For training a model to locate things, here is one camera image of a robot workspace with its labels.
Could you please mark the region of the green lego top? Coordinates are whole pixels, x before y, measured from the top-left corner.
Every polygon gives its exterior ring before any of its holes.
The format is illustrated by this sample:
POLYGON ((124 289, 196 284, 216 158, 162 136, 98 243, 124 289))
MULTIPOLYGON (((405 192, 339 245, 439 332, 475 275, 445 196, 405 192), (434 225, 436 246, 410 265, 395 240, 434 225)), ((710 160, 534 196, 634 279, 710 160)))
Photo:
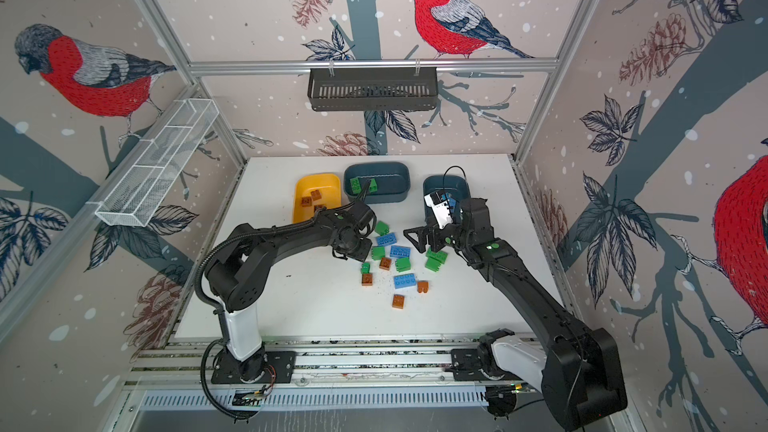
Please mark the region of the green lego top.
POLYGON ((390 233, 390 227, 383 221, 378 221, 375 226, 375 232, 379 236, 384 236, 390 233))

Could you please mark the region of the long green lego brick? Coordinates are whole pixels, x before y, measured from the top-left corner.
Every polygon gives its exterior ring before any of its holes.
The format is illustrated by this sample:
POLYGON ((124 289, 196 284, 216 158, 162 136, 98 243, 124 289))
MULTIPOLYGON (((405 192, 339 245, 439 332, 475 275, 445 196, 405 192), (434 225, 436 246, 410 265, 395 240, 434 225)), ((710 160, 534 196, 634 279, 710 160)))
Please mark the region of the long green lego brick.
POLYGON ((359 195, 362 192, 361 182, 358 177, 352 177, 350 179, 350 187, 351 187, 352 194, 355 196, 359 195))

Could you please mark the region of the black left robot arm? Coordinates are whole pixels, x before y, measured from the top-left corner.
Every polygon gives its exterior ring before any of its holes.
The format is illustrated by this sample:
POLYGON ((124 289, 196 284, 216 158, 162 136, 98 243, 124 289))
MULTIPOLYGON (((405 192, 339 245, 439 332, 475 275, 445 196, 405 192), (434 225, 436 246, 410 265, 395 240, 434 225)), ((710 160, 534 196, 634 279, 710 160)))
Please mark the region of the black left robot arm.
POLYGON ((223 339, 216 383, 256 383, 278 373, 269 363, 258 330, 257 301, 279 261, 314 248, 329 247, 341 260, 364 262, 377 225, 373 210, 354 201, 334 209, 318 209, 312 218, 289 225, 237 226, 210 250, 193 279, 197 298, 213 308, 223 339))

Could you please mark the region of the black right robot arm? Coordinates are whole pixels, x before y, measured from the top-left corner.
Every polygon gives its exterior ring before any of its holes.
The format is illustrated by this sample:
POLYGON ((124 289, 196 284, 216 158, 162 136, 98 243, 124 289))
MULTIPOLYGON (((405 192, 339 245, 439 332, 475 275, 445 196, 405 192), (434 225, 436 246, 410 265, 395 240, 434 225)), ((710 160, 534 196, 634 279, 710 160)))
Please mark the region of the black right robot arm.
POLYGON ((486 334, 478 348, 491 377, 511 373, 539 391, 555 421, 575 431, 628 405, 616 341, 567 311, 528 271, 519 253, 496 236, 483 198, 457 205, 433 192, 424 198, 433 220, 404 234, 421 253, 450 246, 498 289, 530 326, 539 345, 514 333, 486 334))

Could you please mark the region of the blue lego middle plate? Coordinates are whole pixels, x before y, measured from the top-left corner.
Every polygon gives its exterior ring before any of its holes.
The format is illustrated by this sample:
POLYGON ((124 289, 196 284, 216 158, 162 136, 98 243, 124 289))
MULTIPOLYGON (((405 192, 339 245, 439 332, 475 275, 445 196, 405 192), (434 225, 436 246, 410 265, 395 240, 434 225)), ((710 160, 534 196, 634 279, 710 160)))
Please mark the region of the blue lego middle plate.
POLYGON ((389 256, 395 259, 409 258, 411 248, 406 246, 392 245, 389 250, 389 256))

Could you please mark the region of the blue lego plate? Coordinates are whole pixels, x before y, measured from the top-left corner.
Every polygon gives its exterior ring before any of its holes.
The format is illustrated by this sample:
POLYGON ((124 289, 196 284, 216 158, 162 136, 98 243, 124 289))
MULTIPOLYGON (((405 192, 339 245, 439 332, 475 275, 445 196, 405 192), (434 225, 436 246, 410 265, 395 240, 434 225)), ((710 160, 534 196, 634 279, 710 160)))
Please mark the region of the blue lego plate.
POLYGON ((400 274, 393 277, 393 284, 396 290, 417 286, 417 279, 413 273, 400 274))
POLYGON ((378 236, 376 238, 376 245, 378 247, 387 247, 391 245, 395 245, 397 243, 398 239, 394 232, 390 232, 385 235, 378 236))
POLYGON ((406 246, 392 245, 389 250, 389 256, 395 259, 409 258, 411 248, 406 246))

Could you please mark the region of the blue lego upper plate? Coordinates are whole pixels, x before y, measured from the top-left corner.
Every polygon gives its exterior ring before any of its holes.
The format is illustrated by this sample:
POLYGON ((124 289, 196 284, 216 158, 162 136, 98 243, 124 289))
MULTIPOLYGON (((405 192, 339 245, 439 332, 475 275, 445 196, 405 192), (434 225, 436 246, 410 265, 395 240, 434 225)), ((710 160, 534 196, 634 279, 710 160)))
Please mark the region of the blue lego upper plate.
POLYGON ((376 238, 376 245, 378 247, 387 247, 391 245, 395 245, 397 243, 398 239, 394 232, 390 232, 385 235, 378 236, 376 238))

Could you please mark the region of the right dark teal bin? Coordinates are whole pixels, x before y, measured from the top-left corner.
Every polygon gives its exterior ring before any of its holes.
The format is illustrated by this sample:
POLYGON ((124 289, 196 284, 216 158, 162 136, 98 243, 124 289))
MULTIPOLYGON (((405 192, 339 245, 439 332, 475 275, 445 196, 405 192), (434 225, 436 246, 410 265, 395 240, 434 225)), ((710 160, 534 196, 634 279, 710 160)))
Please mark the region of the right dark teal bin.
MULTIPOLYGON (((471 198, 469 184, 463 176, 429 176, 423 183, 423 194, 425 198, 436 195, 437 199, 433 199, 435 205, 448 202, 452 224, 463 226, 464 222, 471 222, 470 213, 465 212, 462 207, 462 203, 471 198)), ((434 244, 438 248, 446 246, 447 236, 439 229, 437 217, 428 203, 425 203, 425 220, 428 228, 434 233, 434 244)))

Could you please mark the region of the dark teal bin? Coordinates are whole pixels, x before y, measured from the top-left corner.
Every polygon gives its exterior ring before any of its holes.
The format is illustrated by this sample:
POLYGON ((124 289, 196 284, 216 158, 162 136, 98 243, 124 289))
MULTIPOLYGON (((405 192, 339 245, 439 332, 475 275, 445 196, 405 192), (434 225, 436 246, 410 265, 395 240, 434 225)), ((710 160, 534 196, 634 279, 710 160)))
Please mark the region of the dark teal bin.
POLYGON ((344 192, 350 200, 357 195, 352 181, 358 179, 360 186, 373 180, 377 189, 369 189, 365 202, 372 204, 398 203, 406 199, 411 181, 408 167, 401 162, 385 161, 358 163, 349 166, 343 175, 344 192))
MULTIPOLYGON (((471 222, 470 213, 465 212, 462 207, 462 203, 471 198, 469 184, 463 176, 429 176, 423 183, 423 194, 425 198, 436 195, 437 199, 433 199, 435 205, 448 202, 452 224, 463 226, 464 222, 471 222)), ((425 203, 425 220, 428 228, 434 233, 434 244, 438 248, 446 246, 447 236, 439 229, 437 217, 428 203, 425 203)))

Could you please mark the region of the yellow plastic bin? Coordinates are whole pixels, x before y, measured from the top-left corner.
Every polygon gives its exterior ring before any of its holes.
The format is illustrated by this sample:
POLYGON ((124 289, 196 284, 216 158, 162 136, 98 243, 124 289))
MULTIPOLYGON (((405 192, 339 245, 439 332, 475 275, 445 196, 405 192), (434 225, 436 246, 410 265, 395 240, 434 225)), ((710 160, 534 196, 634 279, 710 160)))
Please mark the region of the yellow plastic bin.
POLYGON ((325 205, 327 209, 338 208, 342 205, 341 180, 332 173, 314 174, 302 177, 298 180, 295 187, 293 223, 300 223, 311 219, 314 213, 315 205, 325 205), (311 190, 319 190, 322 199, 312 200, 310 207, 301 206, 301 198, 310 196, 311 190))

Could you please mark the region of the blue lego lower plate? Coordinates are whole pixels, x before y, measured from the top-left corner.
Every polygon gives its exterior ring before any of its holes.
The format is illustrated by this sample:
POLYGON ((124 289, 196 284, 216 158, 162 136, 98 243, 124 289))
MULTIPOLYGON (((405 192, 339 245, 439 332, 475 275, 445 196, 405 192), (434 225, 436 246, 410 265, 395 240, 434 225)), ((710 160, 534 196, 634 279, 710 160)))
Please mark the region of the blue lego lower plate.
POLYGON ((396 290, 417 286, 417 279, 413 273, 400 274, 393 277, 393 284, 396 290))

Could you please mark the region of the middle dark teal bin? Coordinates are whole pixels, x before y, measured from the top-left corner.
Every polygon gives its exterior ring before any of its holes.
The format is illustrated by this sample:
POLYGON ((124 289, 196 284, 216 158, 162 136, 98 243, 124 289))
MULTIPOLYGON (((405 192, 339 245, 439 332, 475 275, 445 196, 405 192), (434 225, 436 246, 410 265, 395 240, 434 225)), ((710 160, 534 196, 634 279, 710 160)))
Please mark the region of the middle dark teal bin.
POLYGON ((408 167, 401 162, 385 161, 358 163, 349 166, 343 175, 344 192, 350 200, 357 195, 352 181, 358 179, 360 186, 373 180, 377 189, 369 189, 365 202, 372 204, 398 203, 406 199, 411 181, 408 167))

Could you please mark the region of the brown lego bottom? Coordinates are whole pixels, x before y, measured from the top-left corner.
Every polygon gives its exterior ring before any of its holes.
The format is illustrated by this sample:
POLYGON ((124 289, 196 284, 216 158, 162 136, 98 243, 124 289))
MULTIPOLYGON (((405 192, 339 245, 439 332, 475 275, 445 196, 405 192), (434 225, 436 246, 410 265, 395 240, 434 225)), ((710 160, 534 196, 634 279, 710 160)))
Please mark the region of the brown lego bottom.
POLYGON ((392 299, 392 307, 394 309, 403 310, 405 307, 405 297, 400 294, 395 294, 392 299))

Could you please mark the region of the aluminium mounting rail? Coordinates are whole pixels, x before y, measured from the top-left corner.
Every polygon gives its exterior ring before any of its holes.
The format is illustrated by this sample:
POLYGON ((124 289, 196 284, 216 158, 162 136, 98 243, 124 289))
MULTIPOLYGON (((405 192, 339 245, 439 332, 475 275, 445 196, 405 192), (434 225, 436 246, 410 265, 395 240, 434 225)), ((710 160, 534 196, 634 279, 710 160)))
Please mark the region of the aluminium mounting rail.
MULTIPOLYGON (((531 333, 515 333, 525 344, 539 345, 531 333)), ((212 390, 282 387, 358 387, 441 385, 455 382, 475 384, 520 383, 523 380, 455 381, 446 369, 452 349, 476 349, 483 337, 466 334, 352 336, 309 340, 285 337, 269 340, 266 351, 296 353, 291 382, 287 384, 216 385, 211 382, 212 362, 222 351, 201 339, 173 342, 163 349, 140 353, 126 376, 125 388, 194 388, 206 383, 212 390)))

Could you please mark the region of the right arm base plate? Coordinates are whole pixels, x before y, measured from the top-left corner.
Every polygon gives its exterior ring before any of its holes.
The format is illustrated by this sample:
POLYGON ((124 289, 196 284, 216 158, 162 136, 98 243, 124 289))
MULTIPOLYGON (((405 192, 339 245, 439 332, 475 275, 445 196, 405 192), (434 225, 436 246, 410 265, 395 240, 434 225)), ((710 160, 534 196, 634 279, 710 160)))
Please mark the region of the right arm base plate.
POLYGON ((535 358, 515 349, 478 346, 476 349, 452 349, 451 365, 446 369, 455 381, 523 380, 539 370, 535 358))

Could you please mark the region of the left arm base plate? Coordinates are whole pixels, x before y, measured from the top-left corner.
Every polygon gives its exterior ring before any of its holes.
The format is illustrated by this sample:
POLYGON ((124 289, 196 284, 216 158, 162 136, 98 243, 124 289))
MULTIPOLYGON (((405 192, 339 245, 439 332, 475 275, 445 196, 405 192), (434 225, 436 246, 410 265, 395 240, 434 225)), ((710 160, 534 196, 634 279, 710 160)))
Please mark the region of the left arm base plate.
POLYGON ((211 382, 216 385, 287 384, 291 382, 295 361, 295 352, 266 351, 240 362, 228 349, 223 349, 213 359, 211 382))

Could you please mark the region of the white mesh wall shelf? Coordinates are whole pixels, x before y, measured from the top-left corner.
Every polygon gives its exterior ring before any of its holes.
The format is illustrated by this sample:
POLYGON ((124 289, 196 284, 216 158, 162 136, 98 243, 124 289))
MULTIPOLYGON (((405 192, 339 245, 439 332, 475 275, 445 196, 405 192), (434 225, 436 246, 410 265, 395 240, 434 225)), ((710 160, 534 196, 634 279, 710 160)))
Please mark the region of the white mesh wall shelf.
POLYGON ((140 141, 139 155, 99 204, 108 226, 145 227, 219 115, 211 99, 176 100, 161 128, 140 141))

